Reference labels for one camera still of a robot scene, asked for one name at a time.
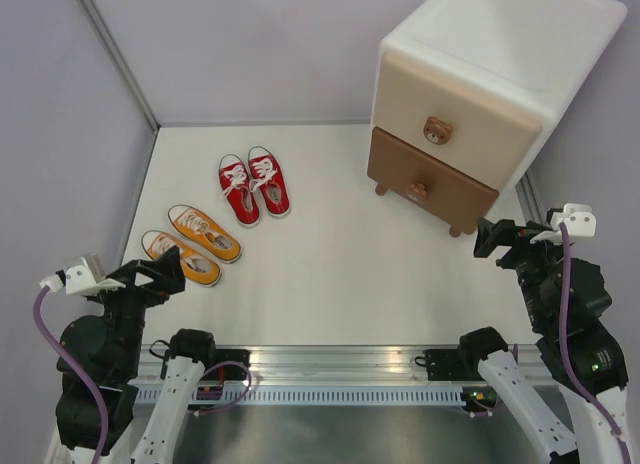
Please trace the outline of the brown drawer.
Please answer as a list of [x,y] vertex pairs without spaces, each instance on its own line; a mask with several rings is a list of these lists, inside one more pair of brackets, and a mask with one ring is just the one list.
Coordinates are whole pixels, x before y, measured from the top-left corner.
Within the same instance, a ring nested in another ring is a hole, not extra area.
[[[367,176],[376,182],[377,195],[396,193],[448,224],[454,238],[473,234],[499,197],[497,190],[377,127],[371,133]],[[406,195],[407,186],[417,182],[429,192],[425,202]]]

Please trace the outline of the brown drawer knob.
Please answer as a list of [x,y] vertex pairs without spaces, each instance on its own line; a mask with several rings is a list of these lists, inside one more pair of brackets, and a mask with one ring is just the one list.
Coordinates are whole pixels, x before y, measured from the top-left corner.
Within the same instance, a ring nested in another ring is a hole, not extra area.
[[423,183],[417,182],[407,186],[406,195],[415,202],[425,202],[429,196],[429,192]]

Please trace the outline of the red sneaker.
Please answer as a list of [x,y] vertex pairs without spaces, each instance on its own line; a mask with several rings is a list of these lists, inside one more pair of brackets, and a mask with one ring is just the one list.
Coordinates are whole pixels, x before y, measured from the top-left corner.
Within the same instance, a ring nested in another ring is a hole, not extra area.
[[222,198],[228,202],[238,222],[247,228],[257,225],[260,210],[249,186],[249,171],[242,160],[235,154],[224,155],[218,177]]
[[265,147],[254,146],[248,153],[248,165],[251,191],[260,192],[271,216],[287,216],[291,202],[282,168],[275,155]]

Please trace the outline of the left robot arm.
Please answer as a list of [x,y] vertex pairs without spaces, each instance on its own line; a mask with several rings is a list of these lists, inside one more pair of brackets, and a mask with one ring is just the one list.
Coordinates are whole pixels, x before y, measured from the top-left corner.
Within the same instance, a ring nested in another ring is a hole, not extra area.
[[69,295],[102,305],[102,315],[72,321],[58,343],[72,360],[60,359],[62,395],[56,421],[62,445],[76,461],[168,463],[191,396],[200,380],[212,377],[218,356],[212,334],[181,329],[170,340],[160,395],[136,448],[131,449],[133,408],[145,315],[184,291],[179,250],[156,260],[132,260],[106,273],[94,254],[74,258],[58,272]]

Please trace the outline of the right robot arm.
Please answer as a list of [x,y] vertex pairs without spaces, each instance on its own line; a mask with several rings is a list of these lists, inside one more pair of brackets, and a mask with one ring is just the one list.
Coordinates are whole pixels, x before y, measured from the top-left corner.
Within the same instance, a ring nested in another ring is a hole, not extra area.
[[550,384],[562,396],[568,424],[530,381],[512,349],[492,328],[459,340],[456,365],[497,394],[542,463],[633,463],[628,436],[627,386],[621,345],[601,321],[612,298],[598,265],[576,258],[576,237],[594,234],[595,218],[555,214],[551,223],[478,222],[473,254],[487,258],[499,247],[497,267],[515,272],[536,348]]

